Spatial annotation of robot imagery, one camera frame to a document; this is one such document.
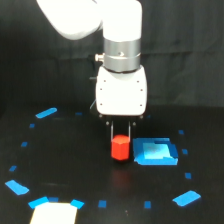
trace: dark background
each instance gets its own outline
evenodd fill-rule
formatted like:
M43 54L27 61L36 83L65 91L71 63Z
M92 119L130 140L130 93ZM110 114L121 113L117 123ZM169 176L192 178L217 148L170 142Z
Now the dark background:
M84 201L79 224L223 224L224 108L217 107L224 106L224 1L140 2L151 117L139 122L137 137L169 137L177 167L111 159L105 123L89 115L102 31L66 40L35 0L0 0L1 224L29 223L28 202L43 196ZM49 107L58 112L34 116ZM30 192L15 195L5 186L11 179ZM184 208L172 202L188 190L201 199ZM98 200L107 200L107 209L98 209ZM143 209L146 200L151 210Z
M224 106L223 0L141 0L150 105ZM88 110L102 31L61 37L35 0L0 1L0 99Z

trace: black surface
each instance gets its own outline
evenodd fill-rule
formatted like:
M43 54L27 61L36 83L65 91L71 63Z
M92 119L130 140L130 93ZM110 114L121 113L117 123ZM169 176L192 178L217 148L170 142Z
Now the black surface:
M137 129L138 137L169 137L177 146L178 166L117 163L110 157L106 127L77 109L58 107L44 119L46 107L10 106L0 120L0 223L29 223L28 202L59 197L59 202L85 202L81 223L185 224L223 223L224 110L219 108L151 107ZM28 142L21 148L23 141ZM184 156L183 148L189 155ZM15 172L8 170L17 165ZM192 180L185 179L192 173ZM15 195L5 186L11 179L30 192ZM194 190L201 199L182 208L172 199ZM98 200L107 200L99 209ZM144 201L152 208L144 209Z

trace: blue tape marker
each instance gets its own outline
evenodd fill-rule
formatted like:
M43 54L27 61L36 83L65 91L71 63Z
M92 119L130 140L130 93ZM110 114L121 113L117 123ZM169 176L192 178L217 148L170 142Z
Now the blue tape marker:
M185 173L185 178L186 179L191 179L191 173Z
M17 168L17 166L11 166L11 168L9 169L10 172L15 171L15 169Z
M48 198L49 202L58 202L58 198L56 197L50 197Z
M150 201L145 201L144 208L150 209L151 208L151 202Z
M81 112L77 112L77 113L75 113L75 115L82 116L82 113Z
M103 201L103 200L100 200L99 204L98 204L98 207L99 208L106 208L107 207L107 202Z
M179 130L179 134L180 135L184 135L184 131L183 130Z
M77 207L78 209L82 208L82 206L85 203L81 202L81 201L77 201L77 200L72 200L71 205L73 205L74 207Z
M182 149L182 153L183 153L184 155L188 155L188 151L187 151L187 149Z
M179 206L185 206L199 198L201 198L201 195L197 194L194 191L188 191L187 193L174 198L173 201L176 202Z
M177 165L178 158L172 158L172 157L163 157L158 159L146 159L144 155L144 147L143 143L155 143L160 142L162 144L169 144L170 139L169 138L137 138L133 139L133 149L134 149L134 161L137 162L140 165Z
M46 117L46 116L48 116L50 114L55 113L56 111L57 111L57 108L50 108L48 110L45 110L45 111L37 114L36 117L41 119L41 118L44 118L44 117Z
M35 127L35 124L30 124L30 128L34 128Z
M34 209L35 207L37 207L38 205L44 204L46 202L49 202L47 197L43 197L43 198L39 198L35 201L31 201L28 203L28 205L30 206L30 208Z
M21 147L27 147L27 145L28 145L28 142L23 142L23 143L21 144Z
M26 194L29 191L28 188L18 184L14 180L10 180L10 181L6 182L5 185L7 187L9 187L17 195Z

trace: red cube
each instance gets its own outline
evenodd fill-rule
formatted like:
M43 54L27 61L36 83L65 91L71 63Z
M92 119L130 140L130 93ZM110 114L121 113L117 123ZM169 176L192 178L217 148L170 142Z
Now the red cube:
M111 157L116 160L129 159L130 138L125 135L116 135L112 140Z

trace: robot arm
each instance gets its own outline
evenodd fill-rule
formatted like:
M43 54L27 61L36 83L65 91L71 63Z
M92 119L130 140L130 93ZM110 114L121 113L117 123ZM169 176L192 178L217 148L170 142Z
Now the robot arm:
M37 0L52 26L78 40L103 26L104 54L96 84L102 115L140 116L147 103L147 81L140 65L142 7L137 0Z
M37 0L37 3L51 25L67 39L82 39L102 28L95 0Z

